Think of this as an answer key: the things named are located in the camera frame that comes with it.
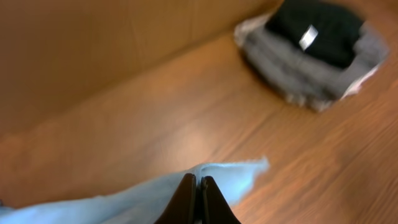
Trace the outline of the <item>light blue t-shirt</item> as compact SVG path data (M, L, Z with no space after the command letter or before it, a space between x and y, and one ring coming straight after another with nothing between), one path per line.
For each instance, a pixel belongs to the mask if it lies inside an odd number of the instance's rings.
M214 178L229 206L252 190L257 177L269 169L268 160L199 164L163 175L111 195L41 203L24 208L1 207L1 223L154 223L187 174Z

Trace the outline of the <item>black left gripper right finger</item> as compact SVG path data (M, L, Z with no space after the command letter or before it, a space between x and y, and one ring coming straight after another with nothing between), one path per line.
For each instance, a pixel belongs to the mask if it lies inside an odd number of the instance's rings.
M214 178L201 179L203 218L205 224L241 224L223 197Z

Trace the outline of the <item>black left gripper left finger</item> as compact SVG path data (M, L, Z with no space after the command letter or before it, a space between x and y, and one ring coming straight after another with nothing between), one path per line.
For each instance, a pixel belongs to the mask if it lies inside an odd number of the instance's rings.
M192 224L195 214L196 192L196 177L193 174L185 174L155 224Z

